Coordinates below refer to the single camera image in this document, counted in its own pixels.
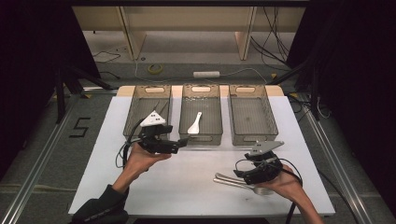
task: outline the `metal frame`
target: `metal frame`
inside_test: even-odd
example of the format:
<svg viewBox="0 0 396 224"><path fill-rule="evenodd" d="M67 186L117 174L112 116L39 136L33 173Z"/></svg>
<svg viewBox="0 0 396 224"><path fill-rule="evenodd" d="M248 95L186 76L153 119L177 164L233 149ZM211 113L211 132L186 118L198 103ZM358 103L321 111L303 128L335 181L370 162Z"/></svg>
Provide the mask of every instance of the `metal frame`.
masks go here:
<svg viewBox="0 0 396 224"><path fill-rule="evenodd" d="M307 98L305 96L302 97L303 101L306 101ZM359 193L357 192L355 186L347 175L347 171L345 170L343 164L338 159L337 154L332 147L332 143L327 137L323 127L320 124L320 121L316 120L316 118L312 115L312 113L307 111L305 108L304 112L307 113L308 121L317 136L320 145L323 149L324 154L326 155L327 160L329 161L330 166L332 167L332 171L337 178L338 183L341 186L342 191L345 194L349 205L352 207L353 213L357 217L360 224L368 224L373 223L370 219L370 216L367 212L367 208L364 205L363 201Z"/></svg>
<svg viewBox="0 0 396 224"><path fill-rule="evenodd" d="M23 185L21 186L17 196L12 201L8 210L6 211L5 216L2 219L2 224L10 224L17 223L18 218L20 217L24 206L27 204L27 201L30 198L30 195L35 188L35 184L40 178L44 168L47 165L48 160L52 154L52 151L56 148L56 145L61 137L62 132L64 131L64 127L67 124L67 121L70 118L71 112L73 111L74 106L78 102L79 95L72 95L70 101L68 103L68 107L66 108L66 112L64 114L64 118L60 123L55 124L55 128L53 129L49 140L38 156L35 165L32 168L32 171L27 176Z"/></svg>

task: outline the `gray translucent tray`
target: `gray translucent tray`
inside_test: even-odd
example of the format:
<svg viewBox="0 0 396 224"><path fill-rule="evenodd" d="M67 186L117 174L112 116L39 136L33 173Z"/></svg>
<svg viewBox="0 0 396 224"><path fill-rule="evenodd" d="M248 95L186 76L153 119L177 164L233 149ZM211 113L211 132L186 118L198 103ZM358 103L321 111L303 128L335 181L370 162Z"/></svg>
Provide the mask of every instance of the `gray translucent tray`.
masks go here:
<svg viewBox="0 0 396 224"><path fill-rule="evenodd" d="M237 89L249 91L238 92ZM276 139L276 122L264 86L231 85L230 108L233 145L250 146L256 141Z"/></svg>
<svg viewBox="0 0 396 224"><path fill-rule="evenodd" d="M148 92L148 90L158 89L163 89L163 91ZM136 86L123 135L128 137L136 123L141 119L145 119L154 109L163 119L166 119L166 124L164 125L167 125L170 123L171 105L171 86ZM136 138L141 130L142 128L139 125L134 131L133 138ZM166 134L161 136L161 138L166 139Z"/></svg>
<svg viewBox="0 0 396 224"><path fill-rule="evenodd" d="M194 91L194 88L206 88L209 91ZM202 112L199 122L200 132L189 135L187 130L195 122L198 112ZM223 130L219 85L183 86L178 131L180 138L190 138L189 145L220 145Z"/></svg>

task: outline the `silver utensil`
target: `silver utensil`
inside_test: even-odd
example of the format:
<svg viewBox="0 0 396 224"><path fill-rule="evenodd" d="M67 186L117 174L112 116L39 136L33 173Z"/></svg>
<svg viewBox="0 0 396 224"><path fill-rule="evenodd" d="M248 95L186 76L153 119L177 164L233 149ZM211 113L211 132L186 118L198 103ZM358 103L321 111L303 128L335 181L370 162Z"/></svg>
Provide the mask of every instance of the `silver utensil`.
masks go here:
<svg viewBox="0 0 396 224"><path fill-rule="evenodd" d="M228 186L233 186L241 189L250 189L253 190L255 194L259 195L270 195L273 193L270 189L267 188L260 188L260 187L252 187L245 183L245 181L240 179L235 179L232 177L228 177L227 175L222 175L219 173L215 174L215 178L213 179L214 182L219 184L224 184Z"/></svg>

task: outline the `white tabletop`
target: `white tabletop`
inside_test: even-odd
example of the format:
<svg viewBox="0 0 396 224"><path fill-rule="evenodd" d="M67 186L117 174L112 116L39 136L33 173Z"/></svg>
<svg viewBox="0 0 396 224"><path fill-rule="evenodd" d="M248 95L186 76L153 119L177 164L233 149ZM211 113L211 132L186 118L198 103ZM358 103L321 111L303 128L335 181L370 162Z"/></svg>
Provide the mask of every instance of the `white tabletop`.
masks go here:
<svg viewBox="0 0 396 224"><path fill-rule="evenodd" d="M98 198L121 172L116 155L125 142L122 135L132 97L114 97L106 113L91 158L78 186L69 213L74 214L90 198ZM334 209L319 178L287 97L269 97L279 135L285 145L274 150L300 171L304 189L317 211L333 215ZM178 140L181 98L174 97L170 140ZM131 185L125 205L135 217L269 217L284 216L291 202L279 195L260 196L213 182L215 173L234 176L234 164L250 147L232 145L228 101L221 97L223 135L220 146L187 146L167 161L160 161Z"/></svg>

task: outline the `human hand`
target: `human hand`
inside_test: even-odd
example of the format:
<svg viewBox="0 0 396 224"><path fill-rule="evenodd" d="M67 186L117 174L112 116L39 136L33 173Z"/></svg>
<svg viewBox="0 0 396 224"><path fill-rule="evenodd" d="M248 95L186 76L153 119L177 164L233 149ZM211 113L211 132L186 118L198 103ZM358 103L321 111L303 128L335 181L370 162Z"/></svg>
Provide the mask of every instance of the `human hand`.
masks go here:
<svg viewBox="0 0 396 224"><path fill-rule="evenodd" d="M155 162L167 160L171 156L171 154L149 153L139 144L135 143L122 173L113 184L113 189L121 193L125 192L129 185L142 173L146 172Z"/></svg>
<svg viewBox="0 0 396 224"><path fill-rule="evenodd" d="M283 164L283 169L293 173L289 166L285 164ZM298 197L305 195L299 180L285 172L280 172L279 176L271 181L256 184L256 187L271 189L282 197L293 202L295 202Z"/></svg>
<svg viewBox="0 0 396 224"><path fill-rule="evenodd" d="M283 169L293 172L289 166L283 164ZM299 180L288 173L280 172L279 176L271 181L263 182L256 185L273 190L277 194L287 198L297 204L305 223L323 224L323 219L318 214L315 206L303 190Z"/></svg>

